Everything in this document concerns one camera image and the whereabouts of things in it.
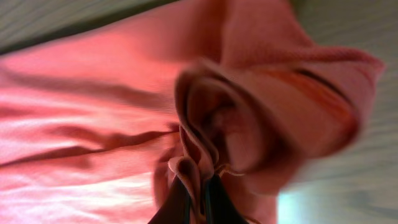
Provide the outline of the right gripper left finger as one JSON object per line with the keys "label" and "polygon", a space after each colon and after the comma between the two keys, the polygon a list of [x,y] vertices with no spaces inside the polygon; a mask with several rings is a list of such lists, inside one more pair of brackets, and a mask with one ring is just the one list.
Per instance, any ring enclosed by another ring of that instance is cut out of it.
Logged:
{"label": "right gripper left finger", "polygon": [[190,224],[190,206],[191,197],[176,177],[166,201],[148,224]]}

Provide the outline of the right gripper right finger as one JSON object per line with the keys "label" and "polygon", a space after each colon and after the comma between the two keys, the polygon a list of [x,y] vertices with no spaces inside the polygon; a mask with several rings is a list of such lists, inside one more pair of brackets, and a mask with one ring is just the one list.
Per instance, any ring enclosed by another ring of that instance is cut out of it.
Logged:
{"label": "right gripper right finger", "polygon": [[204,190],[207,224],[248,224],[233,205],[218,175],[206,181]]}

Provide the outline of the coral red t-shirt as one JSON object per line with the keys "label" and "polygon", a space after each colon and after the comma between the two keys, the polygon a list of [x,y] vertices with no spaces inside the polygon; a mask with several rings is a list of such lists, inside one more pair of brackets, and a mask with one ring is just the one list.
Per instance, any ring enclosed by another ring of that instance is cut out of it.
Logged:
{"label": "coral red t-shirt", "polygon": [[203,223],[219,174],[247,221],[358,135],[383,69],[288,1],[177,1],[1,57],[1,222],[147,223],[174,179]]}

